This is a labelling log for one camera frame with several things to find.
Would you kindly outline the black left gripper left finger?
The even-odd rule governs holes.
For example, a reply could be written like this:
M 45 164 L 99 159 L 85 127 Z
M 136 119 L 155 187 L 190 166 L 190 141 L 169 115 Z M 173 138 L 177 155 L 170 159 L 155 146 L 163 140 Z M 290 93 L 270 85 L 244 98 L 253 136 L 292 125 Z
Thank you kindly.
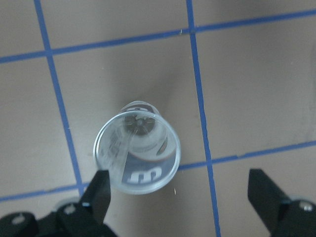
M 115 237 L 104 219 L 111 201 L 110 177 L 99 170 L 78 202 L 68 202 L 36 219 L 27 211 L 0 219 L 2 237 Z

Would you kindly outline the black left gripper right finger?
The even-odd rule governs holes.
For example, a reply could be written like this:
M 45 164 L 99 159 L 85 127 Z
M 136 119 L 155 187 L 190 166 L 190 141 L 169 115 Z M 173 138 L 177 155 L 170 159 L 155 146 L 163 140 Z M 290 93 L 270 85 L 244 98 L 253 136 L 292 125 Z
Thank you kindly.
M 261 169 L 250 169 L 248 200 L 272 237 L 314 237 L 316 204 L 291 199 Z

